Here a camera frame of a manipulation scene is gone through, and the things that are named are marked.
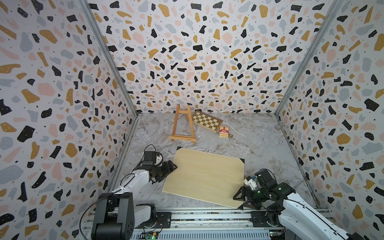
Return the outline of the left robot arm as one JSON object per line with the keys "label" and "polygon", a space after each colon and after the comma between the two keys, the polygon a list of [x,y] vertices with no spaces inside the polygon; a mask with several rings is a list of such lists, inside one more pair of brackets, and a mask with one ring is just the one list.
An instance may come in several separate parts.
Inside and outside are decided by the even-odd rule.
{"label": "left robot arm", "polygon": [[156,151],[145,151],[142,159],[113,192],[101,194],[96,201],[92,240],[129,240],[142,224],[157,223],[154,204],[135,206],[134,197],[148,183],[160,183],[177,169]]}

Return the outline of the light wooden board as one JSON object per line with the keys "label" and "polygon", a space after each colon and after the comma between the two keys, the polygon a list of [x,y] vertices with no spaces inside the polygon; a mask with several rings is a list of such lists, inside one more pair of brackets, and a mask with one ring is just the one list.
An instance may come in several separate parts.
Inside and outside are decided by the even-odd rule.
{"label": "light wooden board", "polygon": [[180,148],[173,163],[177,169],[167,176],[164,193],[233,209],[243,204],[233,199],[244,185],[243,159]]}

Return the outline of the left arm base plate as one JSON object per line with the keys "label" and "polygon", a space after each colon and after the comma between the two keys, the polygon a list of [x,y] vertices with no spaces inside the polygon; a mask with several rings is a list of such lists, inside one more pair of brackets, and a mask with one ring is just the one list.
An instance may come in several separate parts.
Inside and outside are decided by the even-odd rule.
{"label": "left arm base plate", "polygon": [[143,218],[141,214],[135,214],[135,229],[142,229],[142,227],[145,229],[169,229],[171,227],[171,219],[171,212],[151,213],[148,216],[144,215]]}

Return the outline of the wooden easel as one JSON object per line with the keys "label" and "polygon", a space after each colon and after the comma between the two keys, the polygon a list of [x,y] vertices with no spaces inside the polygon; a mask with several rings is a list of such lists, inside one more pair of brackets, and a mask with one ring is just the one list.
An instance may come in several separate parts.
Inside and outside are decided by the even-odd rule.
{"label": "wooden easel", "polygon": [[194,124],[192,119],[191,106],[182,109],[180,104],[177,104],[174,118],[174,125],[169,140],[173,141],[187,141],[196,143]]}

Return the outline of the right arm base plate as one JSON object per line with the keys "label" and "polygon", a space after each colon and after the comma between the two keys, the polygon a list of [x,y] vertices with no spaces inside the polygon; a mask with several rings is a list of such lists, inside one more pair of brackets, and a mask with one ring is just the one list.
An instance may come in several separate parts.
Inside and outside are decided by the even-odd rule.
{"label": "right arm base plate", "polygon": [[261,227],[282,227],[279,222],[278,215],[269,211],[252,211],[250,221],[255,228]]}

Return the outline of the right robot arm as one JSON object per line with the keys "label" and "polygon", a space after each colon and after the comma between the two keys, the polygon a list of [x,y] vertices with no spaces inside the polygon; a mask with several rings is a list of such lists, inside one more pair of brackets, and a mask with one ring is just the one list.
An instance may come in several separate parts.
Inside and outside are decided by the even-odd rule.
{"label": "right robot arm", "polygon": [[310,206],[287,183],[278,183],[268,169],[261,169],[248,176],[234,201],[243,202],[238,207],[265,209],[267,224],[289,229],[302,240],[362,240],[358,233],[350,234]]}

